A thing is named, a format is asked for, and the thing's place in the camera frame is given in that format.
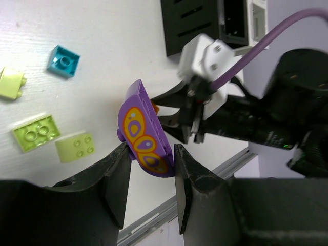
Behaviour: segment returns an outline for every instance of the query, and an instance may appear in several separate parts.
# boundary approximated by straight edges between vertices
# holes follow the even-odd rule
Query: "light green lego plate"
[[[31,121],[12,131],[24,152],[33,150],[60,136],[51,115]]]
[[[15,100],[22,96],[20,88],[25,85],[24,73],[5,67],[0,75],[0,96]]]
[[[56,141],[56,147],[61,163],[72,162],[95,152],[93,138],[90,133],[58,140]]]

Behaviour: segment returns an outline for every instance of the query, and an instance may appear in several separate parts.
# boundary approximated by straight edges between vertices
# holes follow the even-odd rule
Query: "white connector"
[[[178,76],[185,83],[189,83],[195,75],[213,82],[232,67],[234,56],[235,51],[224,42],[200,34],[184,46]],[[218,89],[212,95],[212,99],[205,104],[204,120],[227,101],[227,86],[228,83]]]

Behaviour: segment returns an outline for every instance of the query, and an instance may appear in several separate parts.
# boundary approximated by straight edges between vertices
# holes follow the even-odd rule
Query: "lego stud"
[[[76,140],[74,141],[74,146],[77,147],[81,144],[81,141],[80,140]]]
[[[24,86],[26,84],[27,79],[25,77],[22,78],[22,82],[20,83],[20,86]]]
[[[49,132],[50,130],[47,126],[41,126],[38,128],[38,134],[41,136],[47,136]]]
[[[91,137],[86,137],[85,139],[84,139],[84,142],[85,143],[88,143],[88,142],[90,142],[91,141]]]
[[[119,139],[121,142],[125,142],[125,141],[126,141],[125,138],[124,138],[124,136],[123,136],[123,134],[121,133],[120,129],[117,129],[116,133],[117,133],[117,137],[118,137],[118,139]]]
[[[77,157],[82,157],[83,156],[83,151],[78,151],[78,152],[76,152],[76,156]]]
[[[23,92],[22,92],[21,90],[19,90],[19,91],[17,92],[17,97],[16,97],[16,98],[20,98],[22,95],[23,95]]]
[[[87,152],[90,154],[90,153],[92,153],[94,151],[94,148],[92,148],[92,147],[88,147],[87,148]]]
[[[37,133],[34,131],[28,131],[25,133],[24,138],[27,142],[33,142],[37,139]]]
[[[62,68],[67,68],[68,66],[71,65],[71,60],[67,56],[63,56],[62,58],[59,59],[59,65]]]
[[[137,158],[135,158],[134,154],[132,153],[131,149],[129,149],[129,158],[131,160],[136,160]]]

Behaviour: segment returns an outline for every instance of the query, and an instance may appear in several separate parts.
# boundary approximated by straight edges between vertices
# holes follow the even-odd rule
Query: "purple lego piece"
[[[121,133],[120,129],[117,129],[116,133],[117,133],[117,137],[118,137],[118,139],[119,139],[121,142],[125,142],[124,135]]]
[[[127,91],[118,127],[118,138],[127,141],[143,170],[156,177],[175,176],[172,149],[141,80]]]
[[[135,158],[135,156],[134,156],[134,154],[132,153],[131,150],[129,150],[129,158],[130,158],[131,160],[136,160],[136,159],[137,159],[137,158]]]

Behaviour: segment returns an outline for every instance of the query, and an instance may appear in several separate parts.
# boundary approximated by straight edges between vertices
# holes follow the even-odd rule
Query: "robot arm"
[[[178,75],[182,82],[153,98],[160,106],[179,108],[172,116],[160,116],[163,129],[184,144],[195,134],[202,143],[206,133],[247,140],[286,150],[298,146],[288,166],[305,176],[328,177],[324,154],[328,136],[328,55],[312,49],[285,53],[258,99],[234,76],[286,27],[325,10],[304,10],[273,29],[237,64],[234,51],[220,41],[200,35],[183,49]],[[244,97],[227,94],[227,82],[235,83]]]

